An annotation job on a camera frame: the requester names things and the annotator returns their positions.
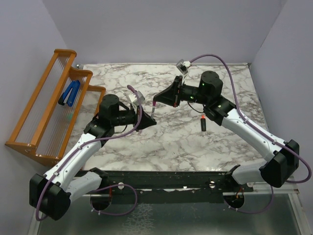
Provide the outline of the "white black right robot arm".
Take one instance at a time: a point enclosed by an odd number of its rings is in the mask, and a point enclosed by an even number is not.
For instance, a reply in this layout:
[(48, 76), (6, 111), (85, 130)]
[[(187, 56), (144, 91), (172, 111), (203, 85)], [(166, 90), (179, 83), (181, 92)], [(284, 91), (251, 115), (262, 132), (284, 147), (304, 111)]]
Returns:
[(237, 165), (228, 172), (225, 187), (236, 191), (242, 185), (266, 182), (272, 187), (281, 187), (299, 166), (296, 154), (299, 144), (278, 138), (243, 115), (234, 103), (221, 95), (223, 82), (213, 71), (202, 73), (198, 87), (185, 85), (182, 76), (157, 93), (154, 103), (177, 107), (181, 101), (201, 104), (204, 114), (250, 144), (263, 157), (263, 161), (250, 165)]

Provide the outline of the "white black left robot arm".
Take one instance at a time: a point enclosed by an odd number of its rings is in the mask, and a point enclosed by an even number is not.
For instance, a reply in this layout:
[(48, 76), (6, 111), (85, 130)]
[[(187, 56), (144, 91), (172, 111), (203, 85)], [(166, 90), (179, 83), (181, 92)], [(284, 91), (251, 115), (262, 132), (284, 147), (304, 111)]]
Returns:
[(90, 170), (78, 179), (75, 175), (107, 141), (156, 125), (156, 121), (143, 110), (145, 98), (141, 92), (134, 91), (128, 100), (130, 106), (120, 102), (114, 94), (103, 96), (98, 113), (86, 125), (74, 147), (45, 174), (35, 174), (31, 178), (29, 203), (36, 209), (38, 221), (47, 217), (58, 220), (71, 203), (84, 194), (105, 192), (108, 181), (101, 170)]

